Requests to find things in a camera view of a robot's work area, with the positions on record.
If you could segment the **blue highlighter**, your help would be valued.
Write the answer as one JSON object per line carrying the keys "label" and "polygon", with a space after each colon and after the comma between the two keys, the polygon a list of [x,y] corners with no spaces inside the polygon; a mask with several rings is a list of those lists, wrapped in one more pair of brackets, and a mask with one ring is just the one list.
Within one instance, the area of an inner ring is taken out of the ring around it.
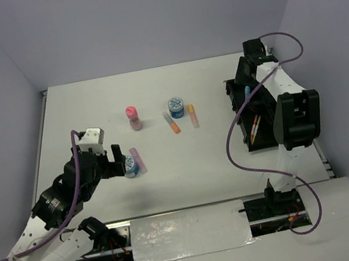
{"label": "blue highlighter", "polygon": [[250,96],[250,93],[251,93],[251,87],[250,86],[245,86],[245,88],[244,88],[245,98],[248,98]]}

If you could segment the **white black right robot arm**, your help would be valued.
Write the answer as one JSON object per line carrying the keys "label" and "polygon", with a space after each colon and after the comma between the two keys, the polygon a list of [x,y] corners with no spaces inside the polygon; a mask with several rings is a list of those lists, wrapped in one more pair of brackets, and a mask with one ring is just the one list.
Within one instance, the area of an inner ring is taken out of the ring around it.
{"label": "white black right robot arm", "polygon": [[237,124],[249,152],[277,148],[275,173],[264,197],[271,214],[282,214],[298,200],[301,157],[320,134],[320,97],[295,83],[259,38],[243,44],[236,75],[226,82]]}

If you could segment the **orange pen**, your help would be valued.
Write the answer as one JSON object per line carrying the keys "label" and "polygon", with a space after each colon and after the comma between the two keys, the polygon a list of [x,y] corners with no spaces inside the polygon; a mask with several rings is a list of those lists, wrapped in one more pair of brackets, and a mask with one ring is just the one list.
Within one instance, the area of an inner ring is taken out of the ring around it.
{"label": "orange pen", "polygon": [[250,131],[250,142],[253,141],[253,138],[254,138],[254,134],[255,134],[255,128],[256,128],[256,125],[257,125],[257,120],[259,119],[258,115],[256,114],[256,116],[254,117],[254,120],[253,120],[253,123],[252,123],[252,128],[251,128],[251,131]]}

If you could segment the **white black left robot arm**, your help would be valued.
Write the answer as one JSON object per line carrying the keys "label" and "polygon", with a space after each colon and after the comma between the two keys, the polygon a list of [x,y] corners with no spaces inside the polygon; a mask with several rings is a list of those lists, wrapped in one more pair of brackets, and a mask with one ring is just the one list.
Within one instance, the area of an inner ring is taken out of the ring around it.
{"label": "white black left robot arm", "polygon": [[71,236],[54,251],[46,249],[63,232],[74,216],[83,210],[101,180],[125,174],[125,156],[119,145],[111,147],[114,160],[107,154],[77,151],[64,171],[43,191],[34,205],[27,227],[4,261],[76,261],[91,251],[102,252],[116,246],[124,248],[127,237],[94,217],[82,220]]}

